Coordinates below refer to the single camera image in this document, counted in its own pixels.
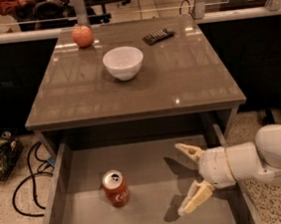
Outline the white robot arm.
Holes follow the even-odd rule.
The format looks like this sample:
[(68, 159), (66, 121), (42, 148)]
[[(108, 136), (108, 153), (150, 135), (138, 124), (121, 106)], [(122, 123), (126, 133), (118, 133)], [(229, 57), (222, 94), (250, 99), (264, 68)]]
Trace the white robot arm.
[(202, 180), (188, 189), (178, 215), (192, 213), (208, 200), (216, 189), (239, 181), (281, 182), (281, 125), (268, 124), (256, 132), (254, 141), (207, 150), (177, 143), (175, 148), (197, 163)]

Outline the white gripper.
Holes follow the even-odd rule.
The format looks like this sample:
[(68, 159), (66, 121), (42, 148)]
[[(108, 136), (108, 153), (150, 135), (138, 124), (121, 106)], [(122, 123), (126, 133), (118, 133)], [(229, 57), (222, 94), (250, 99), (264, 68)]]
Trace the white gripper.
[(218, 146), (202, 150), (195, 145), (177, 143), (175, 148), (193, 162), (203, 181), (194, 180), (178, 208), (178, 215), (191, 214), (198, 206), (212, 196), (215, 188), (230, 187), (239, 180), (259, 180), (264, 175), (261, 159), (253, 142), (235, 146)]

